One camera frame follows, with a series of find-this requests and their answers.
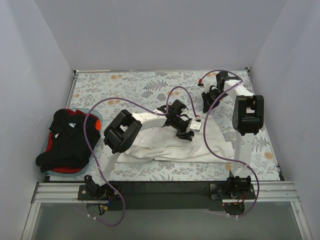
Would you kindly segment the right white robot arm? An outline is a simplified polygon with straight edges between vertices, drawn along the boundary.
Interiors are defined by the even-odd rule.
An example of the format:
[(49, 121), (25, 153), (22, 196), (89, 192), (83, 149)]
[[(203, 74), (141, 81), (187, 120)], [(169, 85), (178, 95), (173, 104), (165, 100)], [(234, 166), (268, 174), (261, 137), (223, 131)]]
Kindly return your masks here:
[(213, 183), (209, 186), (209, 193), (213, 200), (235, 199), (237, 203), (245, 198), (256, 197), (250, 166), (252, 145), (264, 125), (264, 97), (254, 95), (243, 85), (240, 76), (227, 70), (216, 70), (216, 85), (211, 85), (201, 78), (198, 82), (203, 87), (201, 94), (203, 113), (209, 115), (220, 101), (229, 96), (234, 101), (232, 127), (235, 130), (234, 158), (227, 180)]

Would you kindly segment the white t shirt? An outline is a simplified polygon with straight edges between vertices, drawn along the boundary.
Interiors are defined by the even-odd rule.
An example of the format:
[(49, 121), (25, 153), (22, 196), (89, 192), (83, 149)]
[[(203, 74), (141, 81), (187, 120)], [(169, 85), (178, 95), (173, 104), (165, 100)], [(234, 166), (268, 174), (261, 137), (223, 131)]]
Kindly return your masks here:
[(133, 145), (117, 159), (118, 163), (145, 163), (152, 160), (181, 163), (224, 163), (214, 156), (233, 159), (234, 149), (226, 141), (215, 119), (210, 115), (206, 122), (204, 142), (203, 130), (195, 132), (192, 141), (179, 139), (171, 127), (155, 127), (140, 131)]

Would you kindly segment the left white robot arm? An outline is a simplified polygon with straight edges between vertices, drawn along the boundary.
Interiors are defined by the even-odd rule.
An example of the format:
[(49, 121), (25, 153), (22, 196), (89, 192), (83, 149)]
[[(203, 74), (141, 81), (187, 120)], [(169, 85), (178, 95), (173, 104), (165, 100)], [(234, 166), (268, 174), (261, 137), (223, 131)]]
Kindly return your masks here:
[(130, 113), (122, 110), (103, 132), (106, 156), (96, 160), (97, 169), (84, 176), (87, 192), (91, 197), (100, 200), (107, 195), (104, 187), (110, 177), (112, 168), (122, 153), (134, 143), (139, 132), (151, 128), (173, 127), (176, 136), (191, 141), (195, 131), (200, 131), (201, 120), (184, 114), (186, 105), (175, 100), (171, 105), (163, 105), (152, 112)]

